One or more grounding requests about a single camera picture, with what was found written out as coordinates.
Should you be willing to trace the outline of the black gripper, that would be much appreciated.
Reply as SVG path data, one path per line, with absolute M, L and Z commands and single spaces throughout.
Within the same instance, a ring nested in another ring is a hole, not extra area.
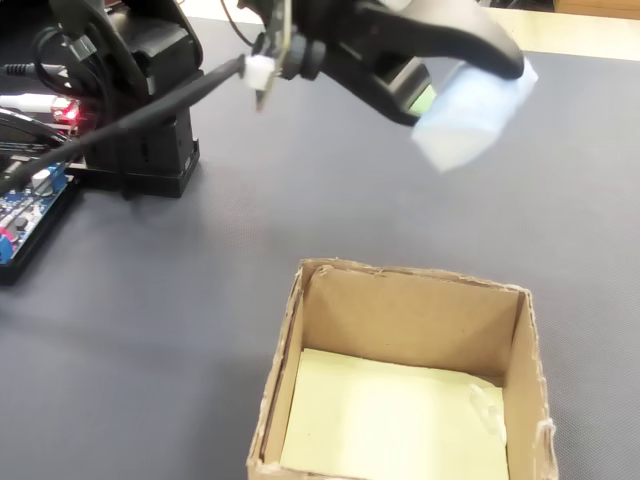
M 515 41 L 475 1 L 295 1 L 293 51 L 301 76 L 338 83 L 394 123 L 414 126 L 435 96 L 416 58 L 462 60 L 502 79 L 522 76 Z

